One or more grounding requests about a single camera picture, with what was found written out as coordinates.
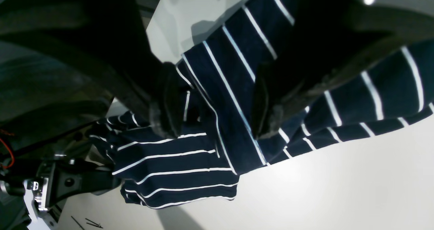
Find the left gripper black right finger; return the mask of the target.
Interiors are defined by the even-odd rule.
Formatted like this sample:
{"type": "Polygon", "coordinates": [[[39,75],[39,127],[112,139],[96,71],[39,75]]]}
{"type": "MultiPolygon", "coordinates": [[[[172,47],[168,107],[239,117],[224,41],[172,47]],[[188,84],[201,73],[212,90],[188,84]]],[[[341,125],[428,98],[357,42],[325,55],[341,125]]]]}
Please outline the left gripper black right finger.
{"type": "Polygon", "coordinates": [[[292,37],[256,73],[251,131],[276,135],[283,123],[399,51],[421,90],[408,46],[433,40],[433,0],[299,0],[292,37]]]}

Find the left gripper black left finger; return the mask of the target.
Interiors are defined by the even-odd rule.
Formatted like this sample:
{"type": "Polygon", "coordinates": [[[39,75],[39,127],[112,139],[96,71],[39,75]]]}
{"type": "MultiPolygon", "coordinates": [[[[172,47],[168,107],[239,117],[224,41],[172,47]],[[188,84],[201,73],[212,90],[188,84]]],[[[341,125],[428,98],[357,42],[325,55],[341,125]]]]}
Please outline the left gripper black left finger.
{"type": "Polygon", "coordinates": [[[153,54],[136,0],[5,0],[1,40],[90,77],[155,134],[180,135],[176,66],[153,54]]]}

